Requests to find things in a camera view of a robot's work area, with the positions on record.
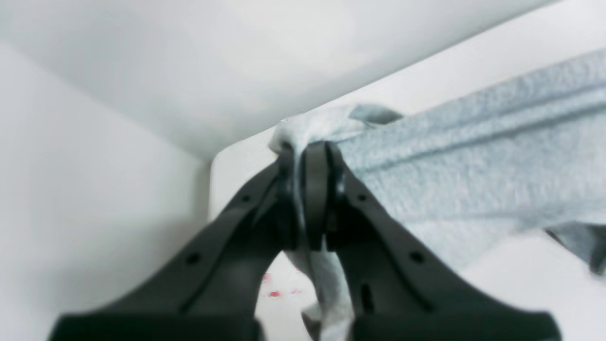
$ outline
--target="white surface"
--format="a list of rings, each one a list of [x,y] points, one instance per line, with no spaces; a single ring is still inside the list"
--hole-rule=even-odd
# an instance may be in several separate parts
[[[0,42],[0,340],[40,341],[205,220],[204,163]]]
[[[210,159],[547,2],[3,0],[0,34],[108,107]]]

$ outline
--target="clamp jaw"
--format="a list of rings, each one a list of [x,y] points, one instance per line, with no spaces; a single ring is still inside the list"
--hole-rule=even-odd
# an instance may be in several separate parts
[[[150,280],[97,311],[62,316],[50,340],[263,340],[254,318],[263,273],[280,250],[318,251],[323,240],[345,272],[352,340],[561,340],[549,314],[504,305],[448,269],[389,217],[336,145],[311,144],[301,161],[297,179],[284,149]]]

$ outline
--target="gray cloth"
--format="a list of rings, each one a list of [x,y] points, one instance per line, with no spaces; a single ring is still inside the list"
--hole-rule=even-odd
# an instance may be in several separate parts
[[[313,110],[279,124],[270,147],[336,141],[388,213],[455,271],[546,228],[604,271],[606,50],[398,118],[374,105]],[[289,257],[316,286],[322,340],[344,339],[353,314],[335,255]]]

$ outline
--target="white ceiling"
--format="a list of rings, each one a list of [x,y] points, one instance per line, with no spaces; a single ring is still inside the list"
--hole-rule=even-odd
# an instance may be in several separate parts
[[[0,0],[0,32],[94,99],[211,158],[552,1]]]

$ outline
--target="white panel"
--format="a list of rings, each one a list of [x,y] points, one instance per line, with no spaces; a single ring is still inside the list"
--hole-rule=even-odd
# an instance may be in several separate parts
[[[0,44],[0,340],[140,284],[205,222],[208,171]]]

